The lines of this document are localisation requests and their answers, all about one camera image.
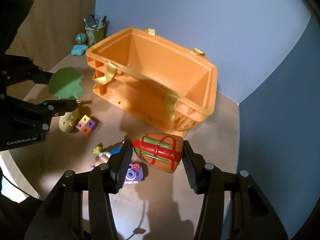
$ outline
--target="light blue plush toy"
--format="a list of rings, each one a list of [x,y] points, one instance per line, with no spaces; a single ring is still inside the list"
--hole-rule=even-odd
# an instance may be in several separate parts
[[[72,50],[71,50],[71,55],[72,56],[82,56],[88,49],[87,45],[74,45]]]

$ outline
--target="toy cube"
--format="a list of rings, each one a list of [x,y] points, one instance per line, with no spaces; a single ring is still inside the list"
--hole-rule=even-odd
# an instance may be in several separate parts
[[[85,135],[85,136],[90,136],[92,134],[94,129],[90,129],[87,125],[85,125],[81,132]]]
[[[87,124],[89,120],[91,120],[91,118],[85,114],[80,121],[84,124]]]
[[[85,124],[81,121],[79,121],[79,123],[77,123],[76,127],[79,131],[81,131],[83,129],[83,127],[85,126]]]
[[[90,119],[85,125],[89,127],[91,130],[94,130],[97,126],[96,122],[92,119]]]
[[[90,120],[89,122],[87,122],[86,125],[84,125],[84,127],[81,129],[81,132],[85,135],[85,136],[90,136],[92,134],[92,132],[95,130],[95,128],[97,127],[96,123],[92,120]]]

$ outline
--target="crate handle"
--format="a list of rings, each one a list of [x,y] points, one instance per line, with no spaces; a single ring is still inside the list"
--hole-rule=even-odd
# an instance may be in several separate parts
[[[107,71],[104,76],[93,79],[98,85],[105,85],[109,83],[116,74],[117,65],[109,61],[107,65]]]
[[[168,92],[164,98],[164,108],[166,108],[169,112],[169,120],[173,122],[174,119],[174,111],[177,105],[178,95],[173,92]]]
[[[151,34],[152,36],[156,36],[156,29],[146,28],[144,31],[145,31],[146,33]]]
[[[199,50],[198,48],[192,49],[191,52],[197,56],[200,56],[200,57],[207,59],[207,56],[205,55],[205,53],[202,52],[201,50]]]
[[[176,128],[176,129],[174,129],[174,130],[177,131],[177,132],[186,132],[186,131],[189,131],[189,130],[191,130],[192,128],[194,128],[194,127],[196,126],[196,124],[197,124],[197,122],[194,121],[191,125],[183,128],[183,129],[177,129],[177,128]]]

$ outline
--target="purple cube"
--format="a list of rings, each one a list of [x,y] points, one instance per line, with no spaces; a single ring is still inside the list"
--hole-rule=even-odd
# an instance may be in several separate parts
[[[77,125],[76,125],[76,127],[79,131],[81,131],[84,126],[85,126],[85,124],[81,121],[79,121],[79,123],[77,123]]]
[[[92,131],[96,128],[96,122],[90,119],[87,123],[86,126],[89,127]]]

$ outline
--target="orange plastic crate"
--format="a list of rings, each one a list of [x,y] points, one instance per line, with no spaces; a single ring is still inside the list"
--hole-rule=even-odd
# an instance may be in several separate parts
[[[184,136],[214,111],[216,66],[162,37],[127,28],[86,56],[94,93],[165,133]]]

